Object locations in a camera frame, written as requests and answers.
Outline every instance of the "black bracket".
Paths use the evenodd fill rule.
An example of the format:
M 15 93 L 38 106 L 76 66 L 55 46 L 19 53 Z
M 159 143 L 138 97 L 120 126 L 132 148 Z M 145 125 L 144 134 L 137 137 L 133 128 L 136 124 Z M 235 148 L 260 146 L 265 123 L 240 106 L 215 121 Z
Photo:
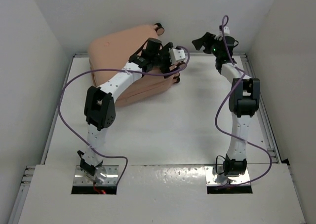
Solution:
M 99 131 L 110 127 L 116 117 L 112 94 L 91 86 L 87 91 L 84 115 L 87 123 L 93 124 Z
M 234 64 L 237 63 L 234 58 L 232 58 L 232 61 L 233 61 Z M 230 59 L 222 60 L 220 58 L 216 58 L 216 60 L 215 60 L 215 68 L 217 69 L 217 71 L 220 74 L 222 74 L 222 66 L 223 66 L 223 64 L 229 64 L 229 63 L 231 63 Z
M 141 69 L 143 69 L 144 72 L 149 72 L 153 69 L 153 64 L 146 60 L 145 58 L 139 56 L 139 55 L 132 55 L 130 56 L 129 60 L 130 63 L 137 64 Z
M 239 78 L 233 79 L 232 88 L 238 80 Z M 237 117 L 242 115 L 252 117 L 259 109 L 259 101 L 260 80 L 258 78 L 243 79 L 229 98 L 229 110 Z
M 84 153 L 82 151 L 77 151 L 79 157 L 80 157 L 80 168 L 82 170 L 84 170 L 85 172 L 87 172 L 88 174 L 90 174 L 91 176 L 94 176 L 95 174 L 95 168 L 102 166 L 102 162 L 100 162 L 100 164 L 98 164 L 97 166 L 93 166 L 93 165 L 89 165 L 88 163 L 86 163 L 86 161 L 83 159 L 83 155 Z
M 238 176 L 243 175 L 247 169 L 247 160 L 236 161 L 235 159 L 230 160 L 226 155 L 223 163 L 224 175 L 225 176 Z

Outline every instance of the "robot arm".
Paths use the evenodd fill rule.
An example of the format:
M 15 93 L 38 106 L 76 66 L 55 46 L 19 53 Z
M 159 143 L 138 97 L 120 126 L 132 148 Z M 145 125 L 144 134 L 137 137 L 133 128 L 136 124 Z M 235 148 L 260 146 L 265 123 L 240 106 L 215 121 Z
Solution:
M 136 51 L 126 63 L 123 70 L 117 73 L 106 83 L 98 88 L 92 86 L 88 89 L 85 101 L 84 114 L 88 123 L 88 139 L 91 147 L 87 147 L 85 152 L 78 151 L 81 158 L 80 167 L 90 176 L 95 176 L 96 168 L 102 166 L 103 157 L 96 154 L 93 149 L 99 150 L 106 142 L 108 128 L 115 120 L 115 101 L 130 85 L 142 77 L 139 73 L 149 72 L 154 67 L 158 67 L 162 73 L 169 73 L 179 69 L 179 64 L 185 60 L 183 49 L 173 48 L 172 43 L 168 43 L 161 48 L 161 41 L 150 38 Z
M 192 43 L 196 50 L 200 50 L 204 46 L 204 53 L 214 54 L 216 57 L 216 69 L 224 76 L 232 85 L 235 86 L 237 81 L 242 77 L 243 72 L 236 67 L 236 62 L 233 59 L 234 65 L 230 62 L 230 57 L 233 55 L 233 48 L 238 45 L 232 36 L 229 35 L 230 30 L 224 27 L 225 40 L 228 47 L 228 52 L 222 41 L 222 28 L 216 36 L 211 33 L 206 33 L 203 37 L 193 40 Z M 238 176 L 244 174 L 247 168 L 246 159 L 246 141 L 248 138 L 248 130 L 250 122 L 255 112 L 259 109 L 259 93 L 260 81 L 257 78 L 250 78 L 245 75 L 241 83 L 237 86 L 229 98 L 229 109 L 233 117 L 232 135 L 237 136 L 242 140 L 231 137 L 229 149 L 226 153 L 223 163 L 223 174 L 225 176 Z
M 232 85 L 242 77 L 243 73 L 231 63 L 222 65 L 221 75 Z M 251 120 L 259 108 L 260 81 L 245 75 L 229 99 L 229 109 L 233 117 L 230 146 L 223 164 L 224 175 L 238 176 L 244 174 L 247 168 L 246 141 Z

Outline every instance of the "red wire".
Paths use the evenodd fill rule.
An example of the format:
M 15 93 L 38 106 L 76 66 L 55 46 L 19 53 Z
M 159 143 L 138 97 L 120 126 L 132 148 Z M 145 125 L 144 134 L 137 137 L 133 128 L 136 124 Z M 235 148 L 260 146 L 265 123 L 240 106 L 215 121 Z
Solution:
M 106 194 L 104 190 L 98 190 L 96 187 L 95 187 L 95 183 L 93 183 L 93 190 L 98 192 L 99 194 Z

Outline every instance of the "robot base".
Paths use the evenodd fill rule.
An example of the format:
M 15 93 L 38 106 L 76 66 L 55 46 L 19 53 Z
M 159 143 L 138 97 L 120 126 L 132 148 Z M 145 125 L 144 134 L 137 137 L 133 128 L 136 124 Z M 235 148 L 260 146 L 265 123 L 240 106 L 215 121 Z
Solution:
M 217 165 L 217 172 L 221 174 L 223 172 L 223 166 Z M 247 181 L 250 181 L 248 168 L 245 174 L 236 177 L 218 175 L 215 170 L 215 165 L 205 166 L 205 177 L 208 194 L 217 193 L 252 193 L 251 183 L 239 185 L 235 187 L 224 188 L 225 185 L 238 185 Z
M 71 194 L 105 194 L 117 193 L 119 166 L 101 166 L 97 168 L 95 177 L 85 173 L 80 166 L 76 167 Z

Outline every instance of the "purple cable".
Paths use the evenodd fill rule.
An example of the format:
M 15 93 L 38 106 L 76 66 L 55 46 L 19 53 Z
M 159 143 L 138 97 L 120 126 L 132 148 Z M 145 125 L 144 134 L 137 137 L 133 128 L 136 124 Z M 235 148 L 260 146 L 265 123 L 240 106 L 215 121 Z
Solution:
M 223 134 L 229 135 L 229 136 L 231 136 L 231 137 L 233 137 L 233 138 L 235 138 L 235 139 L 238 139 L 238 140 L 241 140 L 241 141 L 243 141 L 243 142 L 246 142 L 245 139 L 242 139 L 242 138 L 240 138 L 240 137 L 238 137 L 238 136 L 236 136 L 236 135 L 234 135 L 234 134 L 230 134 L 230 133 L 228 133 L 228 132 L 222 130 L 222 129 L 218 126 L 218 116 L 219 116 L 219 113 L 221 112 L 221 110 L 222 110 L 224 104 L 227 102 L 227 100 L 229 99 L 229 97 L 231 96 L 231 94 L 235 91 L 235 89 L 238 87 L 238 85 L 241 83 L 242 79 L 243 79 L 243 78 L 245 77 L 245 75 L 246 75 L 246 73 L 245 73 L 244 70 L 238 68 L 238 67 L 234 64 L 233 59 L 231 58 L 231 55 L 230 55 L 229 50 L 228 50 L 228 46 L 227 46 L 226 39 L 225 39 L 225 33 L 224 33 L 224 27 L 227 25 L 228 19 L 229 19 L 229 18 L 228 18 L 227 15 L 225 15 L 225 16 L 223 17 L 223 19 L 222 19 L 222 34 L 223 34 L 223 41 L 224 41 L 225 49 L 226 49 L 226 51 L 227 51 L 227 54 L 228 54 L 228 56 L 229 56 L 229 60 L 230 60 L 230 62 L 232 63 L 232 65 L 233 65 L 238 71 L 242 72 L 243 74 L 242 74 L 242 76 L 240 77 L 240 79 L 237 81 L 237 83 L 232 87 L 231 91 L 227 94 L 227 96 L 226 96 L 225 99 L 223 100 L 222 104 L 221 104 L 220 107 L 218 108 L 218 111 L 217 111 L 216 116 L 215 116 L 215 126 L 216 126 L 216 128 L 217 128 L 220 132 L 222 132 Z M 232 188 L 232 187 L 244 185 L 244 184 L 247 184 L 247 183 L 251 183 L 251 182 L 257 181 L 258 179 L 264 177 L 264 176 L 265 176 L 266 174 L 268 174 L 268 172 L 270 171 L 270 169 L 271 169 L 271 167 L 272 167 L 272 157 L 270 156 L 270 154 L 268 153 L 268 151 L 266 151 L 266 150 L 263 149 L 262 147 L 260 147 L 260 146 L 258 146 L 258 145 L 255 145 L 255 144 L 253 144 L 253 143 L 251 143 L 251 142 L 247 142 L 247 143 L 250 144 L 251 146 L 255 147 L 255 148 L 258 148 L 258 149 L 264 151 L 264 152 L 268 155 L 269 160 L 270 160 L 268 169 L 267 169 L 262 175 L 260 175 L 260 176 L 258 176 L 258 177 L 256 177 L 256 178 L 254 178 L 254 179 L 252 179 L 252 180 L 250 180 L 250 181 L 243 182 L 243 183 L 240 183 L 240 184 L 237 184 L 237 185 L 228 185 L 228 186 L 227 186 L 227 185 L 223 185 L 223 186 L 220 186 L 220 187 L 218 187 L 218 188 Z
M 185 66 L 183 68 L 179 68 L 178 70 L 175 70 L 173 72 L 170 72 L 170 73 L 166 73 L 166 74 L 152 74 L 152 73 L 146 73 L 146 72 L 139 72 L 139 71 L 134 71 L 134 70 L 118 70 L 118 69 L 99 69 L 99 70 L 89 70 L 89 71 L 86 71 L 86 72 L 83 72 L 79 75 L 77 75 L 76 77 L 72 78 L 69 82 L 66 83 L 66 85 L 63 87 L 63 89 L 61 90 L 61 96 L 60 96 L 60 100 L 59 100 L 59 103 L 58 103 L 58 106 L 57 106 L 57 111 L 58 111 L 58 114 L 59 114 L 59 117 L 60 119 L 62 120 L 62 122 L 65 124 L 65 126 L 71 131 L 73 132 L 78 138 L 80 138 L 85 144 L 87 144 L 91 150 L 95 153 L 95 154 L 98 154 L 99 156 L 101 157 L 104 157 L 104 158 L 122 158 L 122 159 L 125 159 L 126 160 L 126 163 L 125 163 L 125 166 L 123 168 L 123 171 L 122 171 L 122 174 L 121 176 L 119 177 L 118 179 L 118 182 L 117 182 L 117 186 L 119 185 L 119 182 L 121 180 L 121 178 L 123 177 L 124 175 L 124 172 L 127 168 L 127 165 L 128 165 L 128 159 L 126 156 L 107 156 L 107 155 L 103 155 L 101 153 L 99 153 L 95 148 L 93 148 L 91 146 L 90 143 L 88 143 L 88 141 L 86 139 L 84 139 L 79 133 L 77 133 L 66 121 L 65 119 L 63 118 L 63 116 L 61 115 L 61 112 L 60 112 L 60 107 L 61 107 L 61 103 L 63 101 L 63 97 L 64 97 L 64 93 L 65 93 L 65 90 L 66 88 L 69 86 L 69 84 L 71 84 L 73 81 L 75 81 L 77 78 L 83 76 L 83 75 L 86 75 L 86 74 L 90 74 L 90 73 L 94 73 L 94 72 L 100 72 L 100 71 L 114 71 L 114 72 L 122 72 L 122 73 L 125 73 L 125 72 L 130 72 L 130 73 L 136 73 L 136 74 L 142 74 L 142 75 L 151 75 L 151 76 L 170 76 L 170 75 L 174 75 L 174 74 L 177 74 L 178 72 L 184 70 L 187 65 L 188 65 L 188 62 L 190 60 L 190 53 L 188 51 L 187 48 L 183 47 L 183 46 L 178 46 L 179 48 L 183 49 L 184 51 L 186 51 L 187 53 L 187 61 L 185 62 Z

